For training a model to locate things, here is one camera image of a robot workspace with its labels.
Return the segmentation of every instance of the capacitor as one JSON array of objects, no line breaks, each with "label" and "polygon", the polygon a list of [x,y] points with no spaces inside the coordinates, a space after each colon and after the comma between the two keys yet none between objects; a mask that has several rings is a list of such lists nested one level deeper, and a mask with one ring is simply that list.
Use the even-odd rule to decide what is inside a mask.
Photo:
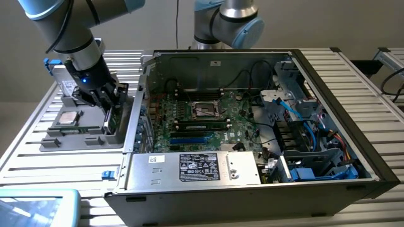
[{"label": "capacitor", "polygon": [[236,95],[236,101],[240,102],[243,100],[243,96],[242,95]]}]

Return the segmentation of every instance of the tablet screen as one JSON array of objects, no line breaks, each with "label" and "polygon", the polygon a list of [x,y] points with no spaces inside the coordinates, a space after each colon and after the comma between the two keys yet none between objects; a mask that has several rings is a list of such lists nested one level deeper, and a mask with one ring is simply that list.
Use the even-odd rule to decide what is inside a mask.
[{"label": "tablet screen", "polygon": [[2,226],[48,227],[51,226],[62,198],[48,197],[2,197],[0,217]]}]

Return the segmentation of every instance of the power supply label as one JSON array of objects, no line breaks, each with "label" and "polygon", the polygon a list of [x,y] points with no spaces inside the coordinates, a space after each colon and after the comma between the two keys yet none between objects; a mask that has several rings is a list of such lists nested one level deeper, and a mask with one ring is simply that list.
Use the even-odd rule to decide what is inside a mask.
[{"label": "power supply label", "polygon": [[216,153],[179,155],[180,181],[220,181],[218,163]]}]

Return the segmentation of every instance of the metal table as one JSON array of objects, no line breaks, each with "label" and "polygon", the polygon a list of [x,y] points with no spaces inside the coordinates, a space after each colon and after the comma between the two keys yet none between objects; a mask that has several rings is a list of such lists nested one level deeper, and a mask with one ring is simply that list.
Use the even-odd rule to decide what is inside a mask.
[{"label": "metal table", "polygon": [[[404,182],[404,113],[336,50],[302,49],[327,86],[358,123],[367,138]],[[110,51],[104,58],[122,82],[136,93],[142,51]],[[52,85],[0,160],[4,188],[75,188],[82,194],[80,226],[126,226],[104,201],[102,172],[122,165],[119,150],[40,152],[40,140],[62,108],[62,92]],[[268,220],[204,226],[404,226],[404,184],[374,200],[360,200],[334,217]]]},{"label": "metal table", "polygon": [[[382,61],[392,71],[398,71],[404,68],[404,48],[379,48],[374,59]],[[404,83],[404,73],[400,73],[400,76]],[[396,104],[404,105],[404,96],[399,96]]]}]

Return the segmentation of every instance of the gray background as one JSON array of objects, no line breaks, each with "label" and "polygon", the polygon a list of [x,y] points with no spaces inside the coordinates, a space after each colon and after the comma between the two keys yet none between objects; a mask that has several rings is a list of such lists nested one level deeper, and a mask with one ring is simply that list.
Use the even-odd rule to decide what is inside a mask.
[{"label": "gray background", "polygon": [[[142,10],[94,28],[108,49],[175,48],[176,0],[146,1]],[[194,39],[194,2],[180,0],[180,48]],[[256,48],[339,47],[351,59],[370,59],[380,46],[404,47],[403,0],[256,2],[266,22]],[[18,0],[0,6],[0,31],[2,154],[54,80],[43,67],[48,44]],[[378,83],[383,77],[372,80]]]}]

